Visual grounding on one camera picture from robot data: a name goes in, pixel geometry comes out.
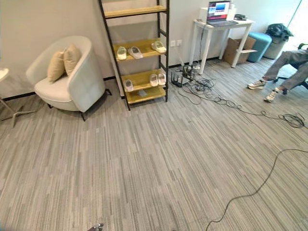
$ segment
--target cardboard box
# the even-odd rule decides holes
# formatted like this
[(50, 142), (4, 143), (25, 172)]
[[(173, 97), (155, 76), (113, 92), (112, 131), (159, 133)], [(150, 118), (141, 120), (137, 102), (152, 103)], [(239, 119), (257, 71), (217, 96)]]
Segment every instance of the cardboard box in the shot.
[[(223, 60), (228, 62), (229, 64), (233, 63), (236, 50), (240, 46), (241, 39), (228, 39), (228, 45), (226, 47), (225, 53), (223, 54)], [(248, 59), (248, 56), (251, 52), (256, 52), (256, 50), (252, 50), (252, 47), (254, 46), (256, 40), (251, 37), (247, 37), (246, 43), (244, 45), (244, 48), (241, 52), (238, 64), (245, 63)]]

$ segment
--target laptop screen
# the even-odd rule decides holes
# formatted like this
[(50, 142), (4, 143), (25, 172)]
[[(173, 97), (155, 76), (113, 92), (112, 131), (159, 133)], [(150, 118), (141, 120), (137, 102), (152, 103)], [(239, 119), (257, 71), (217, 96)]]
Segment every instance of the laptop screen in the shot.
[(230, 1), (210, 1), (208, 4), (207, 21), (224, 21), (227, 19)]

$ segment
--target laptop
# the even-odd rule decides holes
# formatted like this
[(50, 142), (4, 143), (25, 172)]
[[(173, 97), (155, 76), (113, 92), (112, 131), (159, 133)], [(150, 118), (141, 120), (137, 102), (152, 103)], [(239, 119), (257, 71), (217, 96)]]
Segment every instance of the laptop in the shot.
[(226, 21), (230, 1), (210, 1), (208, 3), (206, 23), (211, 26), (231, 26), (237, 24), (234, 21)]

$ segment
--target throw pillow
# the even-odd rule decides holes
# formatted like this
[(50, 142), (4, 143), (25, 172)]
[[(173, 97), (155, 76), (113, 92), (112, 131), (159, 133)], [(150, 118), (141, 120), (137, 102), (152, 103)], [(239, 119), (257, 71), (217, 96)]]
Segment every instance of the throw pillow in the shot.
[(73, 72), (81, 57), (79, 49), (72, 43), (64, 52), (64, 66), (68, 76)]
[(53, 54), (47, 70), (49, 82), (54, 82), (63, 75), (65, 71), (63, 57), (64, 51), (57, 51)]

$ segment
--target slipper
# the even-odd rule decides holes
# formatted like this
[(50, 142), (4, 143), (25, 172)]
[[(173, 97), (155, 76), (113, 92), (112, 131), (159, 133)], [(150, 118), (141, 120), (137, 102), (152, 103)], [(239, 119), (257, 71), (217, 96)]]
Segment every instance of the slipper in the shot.
[(156, 87), (158, 85), (158, 78), (157, 78), (157, 74), (152, 74), (150, 75), (150, 85), (152, 87)]
[(141, 53), (141, 51), (139, 50), (138, 47), (131, 47), (131, 48), (129, 48), (128, 53), (131, 56), (133, 56), (135, 59), (143, 58), (143, 54)]
[(126, 60), (126, 49), (125, 47), (119, 47), (116, 52), (118, 60)]
[(133, 83), (131, 82), (130, 79), (125, 80), (124, 85), (125, 85), (125, 88), (127, 89), (127, 91), (133, 91), (134, 90)]
[(166, 75), (165, 74), (159, 74), (158, 75), (158, 84), (159, 85), (165, 85), (166, 84)]
[(153, 50), (157, 51), (158, 53), (165, 53), (167, 49), (164, 47), (161, 41), (156, 41), (151, 44)]

